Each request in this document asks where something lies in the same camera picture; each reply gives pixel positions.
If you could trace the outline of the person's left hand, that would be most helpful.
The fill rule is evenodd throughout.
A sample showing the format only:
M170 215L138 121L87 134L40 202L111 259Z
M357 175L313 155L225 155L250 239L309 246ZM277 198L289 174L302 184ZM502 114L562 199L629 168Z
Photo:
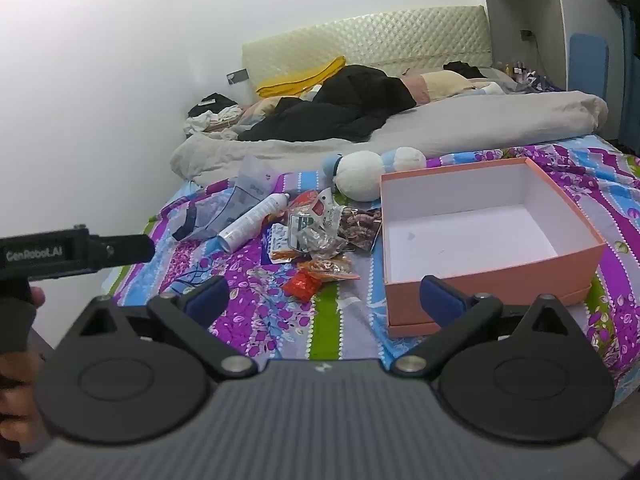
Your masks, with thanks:
M1 375L16 382L1 390L1 437L32 448L44 435L34 401L34 383L42 365L37 352L8 352L1 356Z

